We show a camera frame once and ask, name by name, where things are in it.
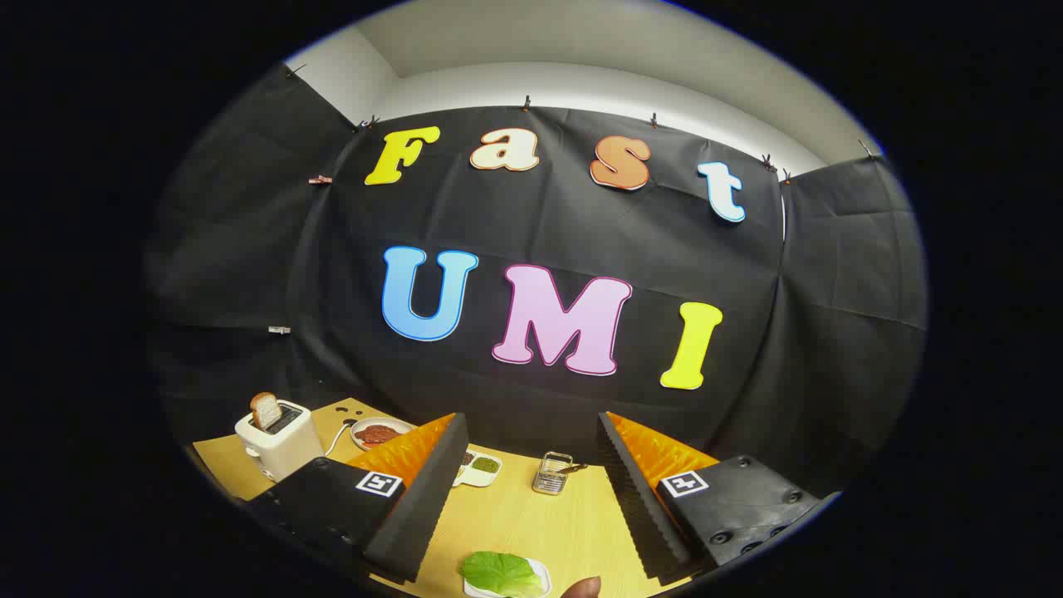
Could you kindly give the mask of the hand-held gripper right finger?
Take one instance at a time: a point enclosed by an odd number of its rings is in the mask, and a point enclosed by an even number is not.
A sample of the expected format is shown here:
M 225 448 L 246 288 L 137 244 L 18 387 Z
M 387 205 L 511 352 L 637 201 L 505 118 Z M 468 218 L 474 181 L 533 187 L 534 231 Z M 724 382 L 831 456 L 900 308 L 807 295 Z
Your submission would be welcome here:
M 748 455 L 716 459 L 631 418 L 611 412 L 597 418 L 601 466 L 649 579 L 721 575 L 834 500 Z

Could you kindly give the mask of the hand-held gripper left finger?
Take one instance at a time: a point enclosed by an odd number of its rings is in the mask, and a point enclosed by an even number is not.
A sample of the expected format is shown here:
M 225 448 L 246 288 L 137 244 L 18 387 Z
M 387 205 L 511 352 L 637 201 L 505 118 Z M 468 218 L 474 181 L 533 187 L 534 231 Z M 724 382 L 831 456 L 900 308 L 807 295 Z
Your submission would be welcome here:
M 345 463 L 314 458 L 244 508 L 334 571 L 414 582 L 467 447 L 466 416 L 448 414 Z

